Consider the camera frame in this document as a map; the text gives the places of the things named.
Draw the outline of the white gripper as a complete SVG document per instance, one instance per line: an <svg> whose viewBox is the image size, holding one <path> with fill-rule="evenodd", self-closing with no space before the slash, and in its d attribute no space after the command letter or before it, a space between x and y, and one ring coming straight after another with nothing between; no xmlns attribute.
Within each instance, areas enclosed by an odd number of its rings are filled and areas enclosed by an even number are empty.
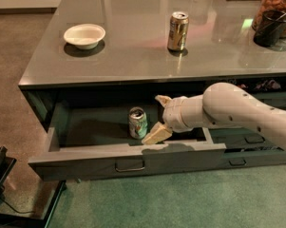
<svg viewBox="0 0 286 228"><path fill-rule="evenodd" d="M157 122L143 138L142 144L150 145L165 141L172 136L173 131L182 133L196 127L210 127L212 119L204 112L202 99L201 95L173 99L157 95L155 100L164 107L162 119L165 124Z"/></svg>

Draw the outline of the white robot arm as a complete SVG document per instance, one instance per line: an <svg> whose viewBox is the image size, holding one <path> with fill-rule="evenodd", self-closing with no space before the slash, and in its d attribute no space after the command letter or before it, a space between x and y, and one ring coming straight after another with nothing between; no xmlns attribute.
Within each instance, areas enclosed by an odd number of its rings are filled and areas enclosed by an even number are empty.
<svg viewBox="0 0 286 228"><path fill-rule="evenodd" d="M229 83L208 86L194 97L170 98L158 95L162 121L143 138L144 144L167 140L173 133L196 127L244 127L286 150L286 110L267 105Z"/></svg>

